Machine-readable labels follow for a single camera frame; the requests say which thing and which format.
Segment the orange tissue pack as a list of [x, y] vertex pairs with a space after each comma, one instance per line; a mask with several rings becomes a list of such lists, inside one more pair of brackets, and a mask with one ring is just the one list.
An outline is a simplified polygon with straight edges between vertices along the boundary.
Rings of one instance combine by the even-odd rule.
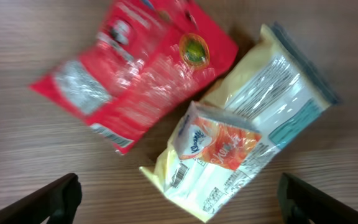
[[173, 147], [181, 160], [199, 159], [237, 170], [262, 139], [262, 134], [242, 116], [191, 102]]

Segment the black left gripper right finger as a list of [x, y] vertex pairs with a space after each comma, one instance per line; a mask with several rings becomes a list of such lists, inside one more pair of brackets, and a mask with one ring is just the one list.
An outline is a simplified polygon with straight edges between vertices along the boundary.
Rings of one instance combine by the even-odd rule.
[[277, 198], [286, 224], [358, 224], [358, 211], [289, 173], [281, 175]]

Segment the red snack packet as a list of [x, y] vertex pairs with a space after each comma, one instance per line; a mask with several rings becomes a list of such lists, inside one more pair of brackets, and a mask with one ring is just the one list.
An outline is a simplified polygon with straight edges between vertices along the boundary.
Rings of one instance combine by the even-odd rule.
[[228, 71], [237, 51], [194, 1], [115, 1], [95, 44], [31, 87], [126, 154]]

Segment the yellow snack bag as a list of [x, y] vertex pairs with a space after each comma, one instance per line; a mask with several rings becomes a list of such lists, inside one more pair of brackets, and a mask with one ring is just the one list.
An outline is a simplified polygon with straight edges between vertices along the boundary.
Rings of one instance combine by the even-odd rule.
[[237, 170], [199, 159], [181, 160], [173, 139], [184, 115], [156, 164], [141, 168], [167, 199], [207, 222], [338, 99], [285, 31], [274, 24], [261, 27], [259, 42], [197, 102], [242, 116], [262, 134]]

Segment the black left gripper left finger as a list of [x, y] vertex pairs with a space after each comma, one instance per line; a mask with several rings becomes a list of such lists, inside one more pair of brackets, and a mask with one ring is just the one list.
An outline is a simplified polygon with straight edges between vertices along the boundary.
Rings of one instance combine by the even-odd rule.
[[69, 173], [0, 210], [0, 224], [72, 224], [81, 200], [78, 176]]

